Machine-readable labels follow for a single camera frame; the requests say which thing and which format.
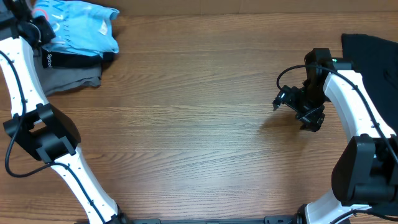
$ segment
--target light blue cloth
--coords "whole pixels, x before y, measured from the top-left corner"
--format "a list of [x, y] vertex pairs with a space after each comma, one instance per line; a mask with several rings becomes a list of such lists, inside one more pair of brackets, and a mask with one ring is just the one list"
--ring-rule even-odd
[[38, 0], [33, 10], [33, 17], [46, 17], [57, 36], [45, 50], [101, 57], [103, 52], [119, 52], [111, 25], [118, 14], [117, 9], [83, 1]]

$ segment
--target wooden table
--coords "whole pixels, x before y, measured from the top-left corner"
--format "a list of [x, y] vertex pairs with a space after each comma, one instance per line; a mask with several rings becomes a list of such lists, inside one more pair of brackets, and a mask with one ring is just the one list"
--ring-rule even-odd
[[[398, 41], [398, 15], [121, 16], [113, 31], [121, 52], [102, 86], [49, 98], [77, 125], [105, 191], [131, 218], [261, 218], [293, 214], [323, 195], [346, 146], [330, 103], [317, 133], [299, 131], [286, 106], [272, 111], [277, 75], [314, 47], [340, 57], [344, 32]], [[281, 82], [304, 79], [297, 70]], [[10, 119], [3, 78], [0, 89], [3, 122]], [[1, 131], [1, 160], [8, 142]], [[15, 172], [41, 165], [14, 148]], [[0, 179], [0, 223], [86, 219], [50, 169], [15, 179], [1, 168]]]

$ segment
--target black cable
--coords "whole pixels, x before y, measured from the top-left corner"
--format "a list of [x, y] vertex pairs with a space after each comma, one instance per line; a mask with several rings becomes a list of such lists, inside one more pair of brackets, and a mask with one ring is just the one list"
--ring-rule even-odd
[[349, 211], [347, 213], [344, 213], [344, 214], [340, 215], [339, 217], [334, 219], [332, 222], [330, 222], [330, 224], [336, 224], [336, 223], [348, 218], [351, 215], [356, 215], [357, 213], [368, 214], [368, 215], [372, 215], [374, 217], [382, 218], [384, 220], [398, 222], [398, 218], [396, 218], [396, 217], [388, 217], [386, 215], [381, 215], [381, 214], [378, 214], [376, 212], [370, 212], [370, 211], [366, 211], [366, 210], [356, 210], [356, 209], [354, 209], [354, 210], [351, 210], [351, 211]]
[[317, 68], [317, 69], [320, 69], [320, 70], [325, 70], [325, 71], [328, 71], [328, 72], [330, 72], [330, 73], [332, 73], [334, 75], [337, 75], [338, 77], [343, 79], [345, 82], [347, 82], [349, 85], [351, 85], [353, 87], [353, 89], [358, 93], [359, 97], [361, 98], [361, 100], [362, 100], [362, 102], [363, 102], [363, 104], [364, 104], [364, 106], [366, 108], [366, 111], [368, 112], [369, 117], [371, 118], [371, 121], [373, 123], [374, 128], [376, 128], [376, 131], [380, 135], [380, 138], [384, 141], [384, 144], [387, 146], [388, 151], [390, 152], [390, 154], [392, 156], [392, 159], [394, 160], [394, 162], [398, 166], [398, 157], [397, 157], [397, 155], [395, 154], [394, 150], [392, 149], [388, 139], [386, 138], [384, 133], [381, 131], [380, 124], [376, 121], [376, 119], [375, 119], [375, 117], [374, 117], [374, 115], [372, 113], [372, 110], [371, 110], [368, 102], [365, 99], [365, 96], [361, 93], [361, 90], [359, 90], [357, 85], [355, 85], [353, 82], [351, 82], [351, 80], [346, 78], [344, 75], [342, 75], [342, 74], [340, 74], [340, 73], [338, 73], [338, 72], [336, 72], [336, 71], [334, 71], [334, 70], [332, 70], [330, 68], [325, 68], [325, 67], [322, 67], [322, 66], [319, 66], [319, 65], [296, 65], [296, 66], [293, 66], [293, 67], [285, 69], [281, 74], [279, 74], [278, 78], [276, 79], [276, 85], [277, 85], [278, 89], [282, 90], [282, 88], [279, 85], [280, 78], [282, 78], [282, 76], [285, 73], [287, 73], [288, 71], [291, 71], [291, 70], [296, 69], [296, 68]]
[[11, 69], [12, 69], [12, 72], [14, 72], [15, 79], [16, 79], [17, 85], [18, 85], [19, 94], [21, 95], [21, 102], [22, 102], [22, 114], [21, 114], [21, 116], [19, 117], [19, 122], [18, 122], [17, 128], [16, 128], [16, 130], [15, 130], [15, 133], [12, 135], [12, 138], [11, 138], [11, 140], [10, 140], [10, 144], [8, 145], [7, 152], [6, 152], [5, 166], [6, 166], [6, 171], [7, 171], [7, 173], [8, 173], [10, 176], [12, 176], [12, 177], [22, 178], [22, 177], [28, 177], [28, 176], [30, 176], [30, 175], [36, 174], [36, 173], [38, 173], [38, 172], [40, 172], [40, 171], [42, 171], [42, 170], [44, 170], [44, 169], [46, 169], [46, 168], [49, 168], [49, 167], [51, 167], [51, 166], [62, 166], [62, 167], [64, 167], [67, 171], [69, 171], [69, 173], [73, 176], [73, 178], [75, 178], [75, 180], [76, 180], [77, 184], [79, 185], [81, 191], [83, 192], [83, 194], [84, 194], [85, 197], [87, 198], [87, 201], [89, 201], [90, 205], [94, 208], [95, 212], [97, 213], [97, 215], [99, 216], [99, 218], [101, 219], [101, 221], [102, 221], [103, 223], [106, 223], [105, 220], [104, 220], [104, 218], [103, 218], [102, 215], [100, 214], [100, 211], [99, 211], [99, 210], [97, 209], [97, 207], [95, 206], [94, 201], [92, 201], [92, 199], [90, 199], [90, 196], [88, 196], [88, 194], [87, 194], [86, 190], [84, 189], [83, 185], [81, 184], [79, 178], [76, 176], [76, 174], [71, 170], [71, 168], [70, 168], [69, 166], [67, 166], [67, 165], [65, 165], [65, 164], [62, 164], [62, 163], [59, 163], [59, 162], [52, 162], [52, 163], [46, 164], [46, 165], [44, 165], [44, 166], [42, 166], [42, 167], [39, 167], [39, 168], [36, 169], [36, 170], [33, 170], [33, 171], [31, 171], [31, 172], [28, 172], [28, 173], [26, 173], [26, 174], [15, 174], [15, 173], [13, 173], [13, 172], [10, 170], [10, 167], [9, 167], [9, 159], [10, 159], [10, 155], [11, 155], [11, 150], [12, 150], [12, 146], [13, 146], [14, 143], [15, 143], [15, 140], [17, 139], [18, 132], [19, 132], [21, 126], [22, 126], [22, 123], [24, 122], [24, 119], [25, 119], [25, 114], [26, 114], [26, 100], [25, 100], [24, 92], [23, 92], [23, 90], [22, 90], [21, 81], [19, 80], [17, 70], [15, 69], [15, 66], [14, 66], [14, 64], [13, 64], [14, 62], [6, 55], [3, 51], [1, 51], [1, 50], [0, 50], [0, 55], [2, 55], [2, 56], [7, 60], [8, 64], [10, 65], [10, 67], [11, 67]]

